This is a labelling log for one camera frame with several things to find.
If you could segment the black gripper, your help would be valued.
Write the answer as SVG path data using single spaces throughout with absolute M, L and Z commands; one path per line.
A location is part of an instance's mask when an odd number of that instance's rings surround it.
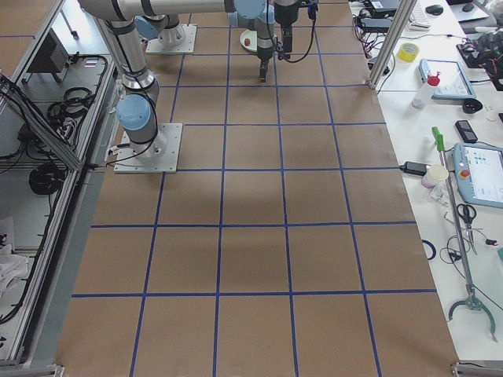
M 274 1 L 274 19 L 281 27 L 281 53 L 290 55 L 293 43 L 293 24 L 299 18 L 299 10 L 307 9 L 308 17 L 315 25 L 318 1 L 277 0 Z
M 266 75 L 269 67 L 270 59 L 273 58 L 274 53 L 277 53 L 278 59 L 285 58 L 285 52 L 282 44 L 277 40 L 277 37 L 261 38 L 257 35 L 257 57 L 260 59 L 259 66 L 259 81 L 266 82 Z

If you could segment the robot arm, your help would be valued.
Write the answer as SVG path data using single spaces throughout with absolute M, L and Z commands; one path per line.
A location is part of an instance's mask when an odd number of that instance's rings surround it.
M 266 1 L 238 1 L 228 13 L 229 24 L 248 29 L 253 35 L 253 48 L 260 59 L 259 81 L 265 82 L 270 59 L 273 57 L 274 8 Z M 142 15 L 134 18 L 144 43 L 144 51 L 157 54 L 191 53 L 196 38 L 195 24 L 182 24 L 179 15 Z
M 247 28 L 257 34 L 257 56 L 260 59 L 259 81 L 265 82 L 270 59 L 291 60 L 293 24 L 299 9 L 306 8 L 312 24 L 316 24 L 317 1 L 81 1 L 80 6 L 105 30 L 109 49 L 123 73 L 123 85 L 131 92 L 148 94 L 157 84 L 140 47 L 136 19 L 150 26 L 161 23 L 162 29 L 178 26 L 178 16 L 185 13 L 227 13 L 235 27 Z

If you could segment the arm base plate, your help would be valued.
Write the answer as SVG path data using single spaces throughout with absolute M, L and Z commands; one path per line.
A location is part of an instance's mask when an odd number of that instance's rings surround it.
M 158 134 L 149 149 L 132 144 L 121 148 L 118 152 L 118 163 L 114 164 L 117 174 L 154 174 L 175 173 L 178 167 L 178 157 L 182 140 L 183 125 L 181 123 L 160 123 Z
M 158 38 L 148 42 L 146 53 L 153 55 L 192 54 L 196 44 L 196 24 L 179 24 L 164 29 Z

